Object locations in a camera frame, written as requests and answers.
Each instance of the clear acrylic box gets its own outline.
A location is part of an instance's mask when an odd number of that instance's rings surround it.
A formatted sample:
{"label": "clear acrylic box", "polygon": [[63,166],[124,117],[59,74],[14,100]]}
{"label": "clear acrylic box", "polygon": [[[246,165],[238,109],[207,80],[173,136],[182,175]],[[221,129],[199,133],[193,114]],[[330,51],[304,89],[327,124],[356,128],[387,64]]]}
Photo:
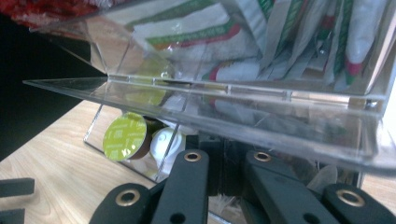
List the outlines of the clear acrylic box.
{"label": "clear acrylic box", "polygon": [[[361,74],[342,90],[336,88],[335,82],[326,83],[323,74],[315,70],[278,79],[268,78],[263,72],[260,78],[248,79],[257,67],[254,62],[258,49],[254,51],[241,44],[251,45],[254,34],[247,31],[247,20],[237,17],[233,6],[228,6],[227,1],[175,0],[174,5],[166,3],[168,11],[156,14],[154,8],[158,10],[163,4],[132,1],[35,29],[35,33],[107,77],[25,83],[94,101],[103,104],[103,108],[113,106],[175,123],[188,134],[198,131],[219,134],[358,172],[396,175],[396,145],[381,121],[396,76],[395,1],[388,1]],[[186,4],[183,5],[186,11],[172,10],[178,4]],[[239,27],[239,35],[229,39],[227,47],[231,49],[216,46],[216,38],[204,42],[179,41],[192,24],[204,22],[174,17],[187,18],[183,13],[204,13],[209,7],[228,20],[219,24]],[[139,19],[142,15],[150,16],[152,24],[145,26],[146,21]],[[172,20],[164,23],[169,17]],[[164,34],[174,29],[177,36],[145,37],[147,30],[158,28],[156,23],[163,25]],[[166,45],[165,40],[174,42]],[[229,72],[247,79],[220,79],[217,74],[219,79],[213,80],[211,74],[219,63],[242,62],[241,57],[250,61],[239,67],[239,73]],[[100,138],[93,136],[95,129],[96,126],[86,139],[100,142]]]}
{"label": "clear acrylic box", "polygon": [[[111,124],[113,120],[118,118],[120,115],[127,113],[127,111],[120,110],[116,107],[111,107],[108,105],[101,105],[98,109],[98,112],[92,121],[92,125],[90,129],[87,131],[86,136],[84,137],[84,142],[89,146],[104,152],[103,150],[103,140],[104,133],[107,130],[108,126]],[[162,127],[158,127],[158,129],[163,129],[167,125],[163,125]],[[179,132],[179,128],[183,130],[183,126],[176,124],[176,128],[173,129],[173,135],[176,135]],[[218,136],[210,135],[207,133],[197,133],[202,136],[204,141],[206,139],[219,139]],[[199,146],[197,143],[197,134],[195,135],[185,135],[186,143],[183,146],[184,149],[196,149]],[[223,139],[224,150],[239,150],[243,149],[247,150],[259,150],[266,151],[267,148],[255,147],[246,145],[243,143],[235,142],[233,140],[228,140],[226,138]],[[138,160],[125,160],[120,163],[132,169],[142,176],[148,178],[154,183],[159,183],[163,181],[166,177],[169,176],[170,170],[172,168],[172,161],[169,161],[169,158],[173,158],[169,152],[168,148],[173,145],[174,140],[169,141],[167,146],[163,146],[163,150],[165,151],[162,160],[156,161],[153,157],[152,153],[146,154],[143,158]],[[278,155],[279,158],[282,158],[284,162],[289,165],[292,171],[296,174],[296,176],[309,188],[315,190],[313,185],[310,185],[310,182],[319,174],[320,171],[324,170],[327,164],[322,164],[318,161],[312,161],[307,159],[300,159],[297,157],[292,157],[287,154]],[[242,160],[244,157],[234,158],[234,160]],[[336,172],[336,179],[334,179],[334,183],[348,183],[350,185],[359,186],[361,184],[361,174],[358,174],[354,171],[342,168],[335,168],[332,166],[334,171]],[[242,208],[240,207],[240,197],[238,196],[228,196],[224,194],[219,194],[217,196],[209,197],[209,220],[214,223],[246,223],[244,219],[244,215],[242,212]]]}

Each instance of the wooden table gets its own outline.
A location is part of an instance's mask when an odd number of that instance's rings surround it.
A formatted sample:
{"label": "wooden table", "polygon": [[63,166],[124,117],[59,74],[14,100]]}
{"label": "wooden table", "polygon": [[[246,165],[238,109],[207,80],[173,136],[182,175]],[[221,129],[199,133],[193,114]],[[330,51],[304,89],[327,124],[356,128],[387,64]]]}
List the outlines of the wooden table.
{"label": "wooden table", "polygon": [[[98,107],[82,102],[0,162],[0,179],[35,179],[33,195],[0,199],[0,210],[24,207],[26,223],[88,223],[116,186],[153,186],[83,143]],[[367,176],[363,188],[396,214],[396,179]]]}

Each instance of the white packet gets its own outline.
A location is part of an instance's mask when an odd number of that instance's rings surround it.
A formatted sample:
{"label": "white packet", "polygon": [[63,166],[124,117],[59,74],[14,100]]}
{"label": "white packet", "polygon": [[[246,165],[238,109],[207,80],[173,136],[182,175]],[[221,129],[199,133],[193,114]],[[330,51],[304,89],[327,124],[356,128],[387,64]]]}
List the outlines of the white packet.
{"label": "white packet", "polygon": [[297,58],[293,66],[288,70],[285,79],[300,79],[305,69],[308,67],[316,48],[314,41],[305,47],[304,52]]}
{"label": "white packet", "polygon": [[311,41],[328,5],[329,0],[314,0],[310,2],[308,10],[303,16],[297,36],[294,40],[293,51],[288,62],[288,70],[296,62],[297,58],[303,53],[306,46]]}
{"label": "white packet", "polygon": [[213,81],[251,81],[256,80],[260,63],[256,59],[228,61],[214,67],[202,80]]}
{"label": "white packet", "polygon": [[311,58],[311,61],[306,68],[312,69],[314,71],[319,71],[320,73],[324,73],[324,68],[326,66],[327,60],[329,59],[329,51],[331,46],[332,43],[330,39],[322,43],[319,43],[317,41],[315,47],[316,53]]}
{"label": "white packet", "polygon": [[324,16],[324,18],[320,24],[318,34],[316,37],[317,51],[319,51],[319,49],[322,47],[323,43],[329,37],[329,35],[332,31],[332,28],[334,27],[334,20],[335,20],[334,15],[335,15],[336,5],[337,5],[337,1],[335,1],[335,0],[330,1],[327,11],[326,11],[326,15]]}
{"label": "white packet", "polygon": [[200,81],[204,76],[210,72],[219,63],[196,63],[196,62],[174,62],[174,67],[177,70],[175,79],[186,81]]}
{"label": "white packet", "polygon": [[245,17],[256,44],[262,53],[265,52],[267,20],[273,7],[272,0],[233,0]]}
{"label": "white packet", "polygon": [[338,0],[335,10],[335,25],[332,30],[332,47],[327,61],[323,81],[331,84],[344,66],[347,46],[347,31],[352,12],[353,0]]}
{"label": "white packet", "polygon": [[355,0],[346,43],[345,73],[335,89],[345,90],[361,73],[363,61],[372,47],[388,0]]}
{"label": "white packet", "polygon": [[132,31],[137,24],[183,17],[213,4],[210,0],[148,1],[111,11],[105,16]]}
{"label": "white packet", "polygon": [[265,52],[262,56],[262,68],[267,67],[276,55],[286,46],[288,37],[307,0],[275,1],[265,31]]}
{"label": "white packet", "polygon": [[288,59],[291,56],[291,51],[288,49],[283,50],[279,56],[277,56],[272,63],[267,66],[259,74],[257,80],[280,80],[287,73]]}
{"label": "white packet", "polygon": [[227,61],[258,54],[254,40],[221,4],[184,18],[136,25],[133,38],[143,49],[173,61]]}

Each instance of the green striped packet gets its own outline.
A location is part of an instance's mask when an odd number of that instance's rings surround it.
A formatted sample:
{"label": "green striped packet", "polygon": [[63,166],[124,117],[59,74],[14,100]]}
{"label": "green striped packet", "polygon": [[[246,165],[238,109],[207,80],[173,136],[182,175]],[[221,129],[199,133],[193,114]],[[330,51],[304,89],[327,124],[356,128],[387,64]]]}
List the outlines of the green striped packet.
{"label": "green striped packet", "polygon": [[219,62],[256,57],[252,36],[217,3],[186,17],[139,24],[133,39],[174,62]]}
{"label": "green striped packet", "polygon": [[323,80],[331,84],[344,68],[347,47],[347,32],[352,14],[353,0],[337,0],[335,25],[332,30],[332,47],[325,68]]}
{"label": "green striped packet", "polygon": [[267,21],[274,6],[273,0],[234,0],[262,54],[265,52]]}
{"label": "green striped packet", "polygon": [[318,29],[320,21],[326,13],[329,2],[329,0],[315,0],[308,4],[307,10],[298,26],[297,36],[294,38],[293,50],[288,62],[288,70],[312,41],[315,31]]}
{"label": "green striped packet", "polygon": [[213,4],[211,0],[149,1],[107,13],[106,17],[132,31],[137,24],[185,17]]}
{"label": "green striped packet", "polygon": [[262,68],[270,65],[276,55],[285,48],[289,35],[301,17],[301,9],[307,0],[275,1],[267,11],[270,13],[265,31],[265,52],[262,57]]}

